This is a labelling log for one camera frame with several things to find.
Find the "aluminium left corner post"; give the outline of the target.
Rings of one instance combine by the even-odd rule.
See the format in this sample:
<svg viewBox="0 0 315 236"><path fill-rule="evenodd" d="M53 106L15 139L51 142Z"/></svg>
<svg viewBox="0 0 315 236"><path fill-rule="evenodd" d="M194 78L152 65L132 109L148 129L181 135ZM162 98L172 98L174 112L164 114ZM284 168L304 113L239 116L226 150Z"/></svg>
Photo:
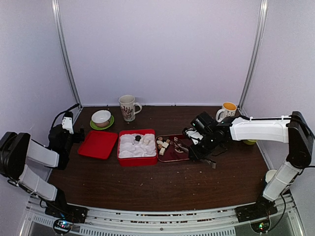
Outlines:
<svg viewBox="0 0 315 236"><path fill-rule="evenodd" d="M63 31L63 23L62 23L62 16L60 12L60 3L58 0L52 0L52 10L53 10L53 16L56 24L56 29L58 33L58 38L60 42L60 48L61 48L61 54L62 54L62 60L66 72L66 77L68 79L69 85L70 85L70 90L72 92L72 95L75 99L75 102L79 104L79 108L82 109L82 103L81 99L79 97L79 93L77 90L77 86L74 80L71 64L70 64L70 59L66 47L66 41L65 41L65 36L64 36L64 31Z"/></svg>

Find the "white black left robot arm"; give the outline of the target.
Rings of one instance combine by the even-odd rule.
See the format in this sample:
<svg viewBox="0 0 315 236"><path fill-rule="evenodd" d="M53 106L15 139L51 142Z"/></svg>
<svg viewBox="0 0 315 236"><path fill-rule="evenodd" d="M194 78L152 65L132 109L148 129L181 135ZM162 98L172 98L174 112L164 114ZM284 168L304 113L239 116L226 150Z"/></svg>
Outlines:
<svg viewBox="0 0 315 236"><path fill-rule="evenodd" d="M64 170L73 144L85 139L84 129L74 132L57 125L51 128L48 138L46 147L33 140L29 133L6 132L0 141L0 174L11 185L39 197L46 204L47 215L83 223L88 210L69 204L64 191L45 181L28 163L32 161L49 169Z"/></svg>

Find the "metal serving tongs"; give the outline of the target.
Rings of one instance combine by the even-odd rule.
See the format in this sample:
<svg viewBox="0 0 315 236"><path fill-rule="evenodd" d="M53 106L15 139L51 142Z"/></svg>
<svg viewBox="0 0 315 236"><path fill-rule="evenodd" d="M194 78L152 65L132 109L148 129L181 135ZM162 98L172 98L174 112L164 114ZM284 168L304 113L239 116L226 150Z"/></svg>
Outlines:
<svg viewBox="0 0 315 236"><path fill-rule="evenodd" d="M209 153L204 151L200 151L198 146L191 145L188 146L183 143L180 139L174 138L174 140L170 141L170 144L174 147L175 150L180 150L184 152L189 160L191 161L201 161L209 164L213 169L216 169L217 163L209 157Z"/></svg>

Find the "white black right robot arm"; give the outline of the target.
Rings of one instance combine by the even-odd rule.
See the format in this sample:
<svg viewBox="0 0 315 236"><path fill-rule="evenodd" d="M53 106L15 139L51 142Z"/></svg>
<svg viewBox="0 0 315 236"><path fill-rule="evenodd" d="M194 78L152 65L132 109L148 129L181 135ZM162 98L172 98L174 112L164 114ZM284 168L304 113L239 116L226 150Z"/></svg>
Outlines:
<svg viewBox="0 0 315 236"><path fill-rule="evenodd" d="M278 118L226 117L214 120L202 112L185 128L183 134L192 140L189 158L207 159L213 150L227 140L275 141L289 145L289 154L267 183L254 204L235 209L240 222L277 213L275 200L285 192L302 171L310 166L315 135L299 111Z"/></svg>

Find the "aluminium right corner post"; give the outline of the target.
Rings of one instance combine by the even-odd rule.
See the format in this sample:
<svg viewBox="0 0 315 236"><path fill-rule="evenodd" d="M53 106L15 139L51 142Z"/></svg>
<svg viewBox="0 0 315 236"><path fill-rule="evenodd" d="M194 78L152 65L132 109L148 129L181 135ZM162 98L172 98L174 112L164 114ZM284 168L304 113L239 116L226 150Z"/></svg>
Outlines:
<svg viewBox="0 0 315 236"><path fill-rule="evenodd" d="M251 59L250 59L244 87L242 90L241 98L240 98L239 105L238 105L239 111L241 113L243 113L243 110L244 110L245 101L246 101L247 95L249 93L250 85L251 85L254 71L255 71L255 67L257 64L259 49L260 49L263 35L264 35L267 14L268 14L268 0L261 0L260 1L259 16L258 16L258 21L257 21L257 27L256 27L256 33L255 33L255 39L254 39L254 44L253 44L253 49L252 49L252 55L251 55Z"/></svg>

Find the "aluminium corner post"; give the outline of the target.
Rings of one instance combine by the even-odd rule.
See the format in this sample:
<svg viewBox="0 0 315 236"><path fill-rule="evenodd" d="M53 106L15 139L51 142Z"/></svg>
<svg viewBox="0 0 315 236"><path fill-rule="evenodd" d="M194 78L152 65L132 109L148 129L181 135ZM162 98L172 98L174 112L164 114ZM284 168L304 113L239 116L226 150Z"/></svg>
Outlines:
<svg viewBox="0 0 315 236"><path fill-rule="evenodd" d="M238 105L239 111L241 113L243 113L243 110L244 110L245 101L246 101L247 95L249 93L250 85L251 85L254 71L255 71L255 67L257 64L259 49L260 49L263 35L264 35L267 14L268 14L268 0L261 0L260 1L259 16L258 16L258 21L257 21L257 27L256 27L256 33L255 33L255 39L254 39L254 44L253 44L253 49L252 49L252 55L251 55L251 59L250 59L244 87L242 90L241 98L240 98L239 105Z"/></svg>
<svg viewBox="0 0 315 236"><path fill-rule="evenodd" d="M58 0L52 0L52 10L53 10L53 16L56 24L56 29L58 33L58 38L60 42L60 48L61 48L61 54L62 54L62 60L66 72L66 77L68 79L69 85L70 85L70 90L72 92L72 95L75 99L75 102L79 104L79 108L82 109L82 103L81 99L79 97L79 93L77 90L77 86L74 80L71 64L70 64L70 59L66 47L66 41L65 41L65 36L64 36L64 31L63 31L63 23L62 23L62 16L60 12L60 3Z"/></svg>

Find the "aluminium front rail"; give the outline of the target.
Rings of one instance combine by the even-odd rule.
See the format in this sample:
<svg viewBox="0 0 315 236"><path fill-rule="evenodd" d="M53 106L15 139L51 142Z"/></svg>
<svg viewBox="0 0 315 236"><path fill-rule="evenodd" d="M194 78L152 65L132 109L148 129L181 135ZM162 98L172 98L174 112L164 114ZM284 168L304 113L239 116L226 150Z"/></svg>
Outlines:
<svg viewBox="0 0 315 236"><path fill-rule="evenodd" d="M275 202L277 213L255 220L238 219L235 206L186 211L125 211L88 207L86 221L68 236L256 236L254 227L270 223L269 236L306 234L291 194Z"/></svg>

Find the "red tin lid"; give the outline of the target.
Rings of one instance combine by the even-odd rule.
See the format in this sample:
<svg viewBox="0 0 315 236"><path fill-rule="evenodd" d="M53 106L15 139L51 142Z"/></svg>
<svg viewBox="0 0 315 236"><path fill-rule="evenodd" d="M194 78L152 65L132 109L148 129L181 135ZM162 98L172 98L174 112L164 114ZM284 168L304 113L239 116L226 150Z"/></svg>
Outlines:
<svg viewBox="0 0 315 236"><path fill-rule="evenodd" d="M77 153L85 157L106 160L109 158L117 139L117 133L92 130L85 137Z"/></svg>

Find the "white paper cup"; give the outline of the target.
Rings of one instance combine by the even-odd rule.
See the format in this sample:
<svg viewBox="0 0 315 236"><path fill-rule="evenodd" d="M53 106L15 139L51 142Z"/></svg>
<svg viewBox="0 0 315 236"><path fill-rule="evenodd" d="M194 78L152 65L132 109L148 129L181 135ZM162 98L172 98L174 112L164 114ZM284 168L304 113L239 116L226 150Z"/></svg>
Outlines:
<svg viewBox="0 0 315 236"><path fill-rule="evenodd" d="M264 183L265 183L265 185L267 185L271 181L271 179L274 177L276 172L277 172L276 169L270 169L270 170L267 171L267 173L264 176Z"/></svg>

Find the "white paper liners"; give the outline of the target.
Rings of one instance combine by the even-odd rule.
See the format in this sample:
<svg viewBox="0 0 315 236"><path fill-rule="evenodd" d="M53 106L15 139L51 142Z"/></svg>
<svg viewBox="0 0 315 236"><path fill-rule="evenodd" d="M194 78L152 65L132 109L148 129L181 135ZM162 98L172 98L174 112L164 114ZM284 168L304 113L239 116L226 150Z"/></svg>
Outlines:
<svg viewBox="0 0 315 236"><path fill-rule="evenodd" d="M141 136L139 142L135 141L136 135ZM150 140L150 143L148 145L145 144L144 139ZM120 159L154 157L157 153L154 134L124 134L120 137L119 141L118 158Z"/></svg>

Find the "green saucer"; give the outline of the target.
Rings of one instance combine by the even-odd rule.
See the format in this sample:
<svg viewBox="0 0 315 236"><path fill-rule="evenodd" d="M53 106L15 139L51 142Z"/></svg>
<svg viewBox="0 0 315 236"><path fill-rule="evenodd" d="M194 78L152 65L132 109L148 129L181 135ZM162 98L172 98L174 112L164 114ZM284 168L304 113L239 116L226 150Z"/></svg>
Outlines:
<svg viewBox="0 0 315 236"><path fill-rule="evenodd" d="M114 119L114 116L112 115L107 126L98 127L98 126L96 126L96 124L92 120L90 120L90 127L94 130L105 130L105 129L111 127L113 125L114 121L115 121L115 119Z"/></svg>

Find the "lime green plastic bowl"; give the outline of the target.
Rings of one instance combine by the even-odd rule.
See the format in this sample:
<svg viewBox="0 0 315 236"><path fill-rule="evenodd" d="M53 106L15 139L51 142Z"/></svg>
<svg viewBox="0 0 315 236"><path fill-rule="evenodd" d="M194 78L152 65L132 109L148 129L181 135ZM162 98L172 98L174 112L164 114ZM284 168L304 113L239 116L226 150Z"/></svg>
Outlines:
<svg viewBox="0 0 315 236"><path fill-rule="evenodd" d="M242 142L246 145L254 145L257 140L243 140Z"/></svg>

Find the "white ceramic bowl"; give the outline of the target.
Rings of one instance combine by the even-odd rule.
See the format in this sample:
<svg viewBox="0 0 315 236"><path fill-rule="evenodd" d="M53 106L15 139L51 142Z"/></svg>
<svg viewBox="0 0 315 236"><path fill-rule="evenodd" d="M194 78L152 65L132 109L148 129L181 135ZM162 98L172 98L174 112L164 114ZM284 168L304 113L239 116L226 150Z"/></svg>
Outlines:
<svg viewBox="0 0 315 236"><path fill-rule="evenodd" d="M106 127L110 118L111 113L108 110L99 110L92 115L92 121L97 127Z"/></svg>

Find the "flower pattern mug yellow inside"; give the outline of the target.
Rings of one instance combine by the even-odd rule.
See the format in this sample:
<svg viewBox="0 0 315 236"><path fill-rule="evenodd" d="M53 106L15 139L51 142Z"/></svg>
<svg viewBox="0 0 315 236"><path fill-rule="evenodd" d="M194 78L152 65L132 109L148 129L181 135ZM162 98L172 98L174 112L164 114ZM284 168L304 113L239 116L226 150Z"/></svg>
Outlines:
<svg viewBox="0 0 315 236"><path fill-rule="evenodd" d="M221 122L226 117L233 117L237 111L237 106L231 102L224 102L221 109L216 113L216 121Z"/></svg>

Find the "dark red lacquer tray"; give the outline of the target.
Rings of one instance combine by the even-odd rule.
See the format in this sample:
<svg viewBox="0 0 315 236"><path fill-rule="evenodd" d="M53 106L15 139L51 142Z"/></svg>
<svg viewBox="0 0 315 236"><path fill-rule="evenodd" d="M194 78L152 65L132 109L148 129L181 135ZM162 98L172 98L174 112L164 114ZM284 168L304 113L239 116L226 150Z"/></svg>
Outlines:
<svg viewBox="0 0 315 236"><path fill-rule="evenodd" d="M172 141L174 140L174 138L178 138L188 146L191 146L193 144L193 142L190 139L188 139L186 136L184 136L183 134L160 135L156 137L156 141L158 140L158 137L162 137L163 142L166 142L167 139ZM189 160L189 158L184 152L180 150L175 150L171 144L169 144L168 148L165 150L164 155L159 155L159 151L160 149L158 149L157 158L160 162L163 162L163 163Z"/></svg>

